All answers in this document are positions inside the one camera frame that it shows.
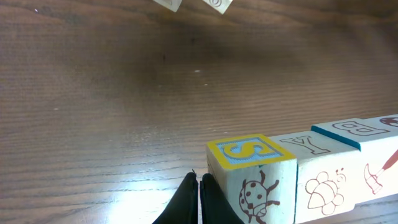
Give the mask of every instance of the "wooden table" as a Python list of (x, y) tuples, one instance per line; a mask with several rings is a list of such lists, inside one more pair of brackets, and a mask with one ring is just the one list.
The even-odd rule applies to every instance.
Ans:
[[(212, 139), (398, 111), (398, 2), (0, 1), (0, 223), (151, 223)], [(398, 196), (312, 223), (397, 223)]]

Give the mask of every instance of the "wooden surface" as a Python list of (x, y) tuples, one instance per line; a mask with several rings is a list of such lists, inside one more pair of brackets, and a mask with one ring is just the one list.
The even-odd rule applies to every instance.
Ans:
[[(150, 223), (205, 143), (396, 114), (398, 2), (0, 1), (0, 223)], [(396, 223), (398, 196), (312, 223)]]

